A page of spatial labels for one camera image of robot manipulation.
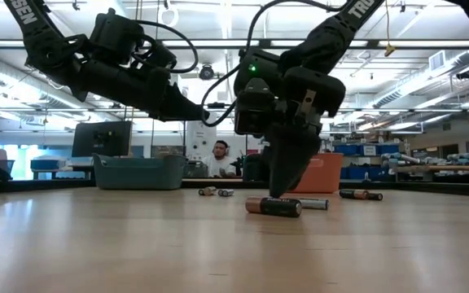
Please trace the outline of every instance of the gray plastic bin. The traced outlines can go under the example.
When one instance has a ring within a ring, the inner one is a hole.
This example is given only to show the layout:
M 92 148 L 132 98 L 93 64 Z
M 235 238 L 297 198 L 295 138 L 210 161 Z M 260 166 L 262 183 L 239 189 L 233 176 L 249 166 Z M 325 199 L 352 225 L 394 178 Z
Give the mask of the gray plastic bin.
M 180 188 L 186 158 L 112 158 L 94 154 L 95 183 L 104 190 L 174 190 Z

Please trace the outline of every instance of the blue bin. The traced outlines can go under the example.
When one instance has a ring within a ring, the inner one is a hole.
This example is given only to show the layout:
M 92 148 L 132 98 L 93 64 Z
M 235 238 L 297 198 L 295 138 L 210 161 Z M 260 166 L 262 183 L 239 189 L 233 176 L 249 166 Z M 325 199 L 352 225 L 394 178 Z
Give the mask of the blue bin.
M 348 179 L 348 168 L 341 169 L 340 179 Z
M 379 146 L 371 146 L 371 145 L 360 145 L 358 147 L 358 152 L 359 152 L 359 155 L 365 155 L 365 147 L 364 146 L 367 146 L 367 147 L 374 147 L 375 148 L 375 155 L 380 155 L 379 153 Z
M 378 155 L 393 154 L 399 152 L 399 145 L 384 145 L 378 146 Z
M 348 179 L 364 180 L 368 167 L 348 167 Z
M 381 173 L 384 171 L 384 168 L 381 168 L 381 167 L 369 167 L 368 168 L 368 177 L 371 179 L 371 180 L 375 180 L 376 178 L 378 178 Z
M 334 152 L 343 155 L 357 155 L 359 154 L 359 147 L 356 145 L 334 146 Z
M 186 158 L 112 158 L 94 154 L 95 184 L 103 190 L 175 190 L 184 177 Z

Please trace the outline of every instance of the orange bin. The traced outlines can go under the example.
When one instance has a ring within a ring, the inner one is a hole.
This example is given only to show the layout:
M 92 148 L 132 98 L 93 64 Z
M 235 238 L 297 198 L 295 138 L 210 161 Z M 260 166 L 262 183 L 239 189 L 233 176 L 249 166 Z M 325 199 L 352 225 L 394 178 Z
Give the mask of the orange bin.
M 343 154 L 317 154 L 292 193 L 333 193 L 340 189 Z

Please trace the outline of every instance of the storage box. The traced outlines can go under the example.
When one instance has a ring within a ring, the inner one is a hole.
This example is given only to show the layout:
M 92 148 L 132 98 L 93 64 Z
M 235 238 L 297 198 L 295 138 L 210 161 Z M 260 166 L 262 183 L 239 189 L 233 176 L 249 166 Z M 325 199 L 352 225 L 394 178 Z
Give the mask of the storage box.
M 368 169 L 368 167 L 348 167 L 348 179 L 365 180 Z
M 380 174 L 384 171 L 382 167 L 369 167 L 368 168 L 368 177 L 369 179 L 375 181 L 379 178 Z
M 174 190 L 180 188 L 186 158 L 112 158 L 94 154 L 95 184 L 104 190 Z
M 357 145 L 340 145 L 334 146 L 334 152 L 343 155 L 357 155 L 359 154 L 359 146 Z
M 315 155 L 292 193 L 332 193 L 340 189 L 343 154 Z
M 375 145 L 360 145 L 359 146 L 359 155 L 373 156 L 378 155 L 378 146 Z
M 340 172 L 340 179 L 348 179 L 348 169 L 342 168 Z
M 399 145 L 382 145 L 378 146 L 379 155 L 382 154 L 393 154 L 399 152 Z
M 59 170 L 64 167 L 65 161 L 62 160 L 30 160 L 30 169 L 32 170 Z

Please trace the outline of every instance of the headphones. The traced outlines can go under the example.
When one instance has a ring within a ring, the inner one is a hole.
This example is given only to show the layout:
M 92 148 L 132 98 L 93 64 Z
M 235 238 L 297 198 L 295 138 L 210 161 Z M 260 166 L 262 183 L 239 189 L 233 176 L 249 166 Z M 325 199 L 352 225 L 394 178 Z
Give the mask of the headphones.
M 227 145 L 227 147 L 226 147 L 226 155 L 229 155 L 229 149 L 230 149 L 230 147 L 229 147 L 229 145 L 227 144 L 227 142 L 226 142 L 226 145 Z M 212 153 L 215 152 L 215 146 L 214 146 L 214 145 L 213 145 L 213 149 L 211 150 L 211 152 L 212 152 Z

